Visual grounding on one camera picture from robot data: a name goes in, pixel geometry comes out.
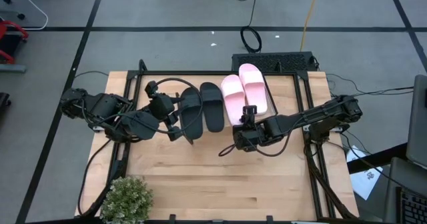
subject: keyboard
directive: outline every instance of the keyboard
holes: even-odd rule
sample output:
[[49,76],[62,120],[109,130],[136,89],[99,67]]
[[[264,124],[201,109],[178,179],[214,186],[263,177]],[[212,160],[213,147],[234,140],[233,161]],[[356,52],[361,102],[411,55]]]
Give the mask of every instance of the keyboard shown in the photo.
[[396,188],[396,213],[399,223],[427,224],[427,200]]

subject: slide sandal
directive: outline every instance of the slide sandal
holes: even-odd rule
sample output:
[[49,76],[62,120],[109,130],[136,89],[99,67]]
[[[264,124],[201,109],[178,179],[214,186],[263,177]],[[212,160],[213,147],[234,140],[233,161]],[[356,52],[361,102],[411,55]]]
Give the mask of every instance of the slide sandal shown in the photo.
[[228,75],[221,83],[222,97],[226,106],[228,119],[232,125],[241,125],[245,104],[245,91],[237,75]]
[[201,98],[203,99],[203,113],[207,129],[217,133],[224,128],[224,108],[220,88],[210,82],[202,83],[200,86]]
[[[200,110],[200,100],[197,92],[191,87],[185,89],[181,97],[184,100],[181,101],[181,106],[183,111],[179,118],[181,119],[181,128],[186,127],[190,122],[192,122],[199,113]],[[201,115],[184,131],[185,135],[191,139],[199,139],[203,134],[203,123],[201,122]]]
[[256,105],[258,114],[267,112],[266,84],[261,71],[252,64],[243,64],[239,67],[239,77],[248,105]]

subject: pink slide sandal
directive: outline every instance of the pink slide sandal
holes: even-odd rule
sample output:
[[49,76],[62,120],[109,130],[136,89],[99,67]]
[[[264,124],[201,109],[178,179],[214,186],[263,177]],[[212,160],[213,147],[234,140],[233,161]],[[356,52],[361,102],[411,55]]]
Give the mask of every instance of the pink slide sandal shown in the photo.
[[264,114],[267,111],[266,84],[261,71],[252,64],[243,64],[239,67],[239,77],[248,105],[256,105],[258,114]]
[[228,119],[232,125],[241,125],[240,119],[245,104],[245,92],[237,75],[228,75],[221,83],[221,93],[224,98]]

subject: yellow cable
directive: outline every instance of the yellow cable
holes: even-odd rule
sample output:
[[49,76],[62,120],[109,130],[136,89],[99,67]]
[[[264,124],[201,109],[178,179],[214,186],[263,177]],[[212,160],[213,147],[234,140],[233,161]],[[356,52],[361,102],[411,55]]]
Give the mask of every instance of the yellow cable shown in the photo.
[[313,7],[314,7],[315,2],[316,2],[316,0],[312,1],[312,5],[310,6],[310,10],[308,11],[306,22],[304,23],[304,30],[302,31],[302,40],[301,40],[300,52],[302,51],[302,48],[304,47],[304,41],[306,40],[307,24],[308,24],[308,20],[310,20],[310,16],[312,15],[312,11],[313,11]]

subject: red chair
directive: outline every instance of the red chair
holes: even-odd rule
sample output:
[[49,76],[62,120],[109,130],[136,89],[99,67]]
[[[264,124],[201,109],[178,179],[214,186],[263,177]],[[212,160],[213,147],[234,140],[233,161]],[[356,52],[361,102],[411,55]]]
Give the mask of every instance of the red chair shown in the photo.
[[[7,27],[12,26],[22,35],[7,34]],[[11,21],[0,21],[0,71],[25,72],[25,66],[16,65],[13,54],[21,41],[27,42],[28,33]]]

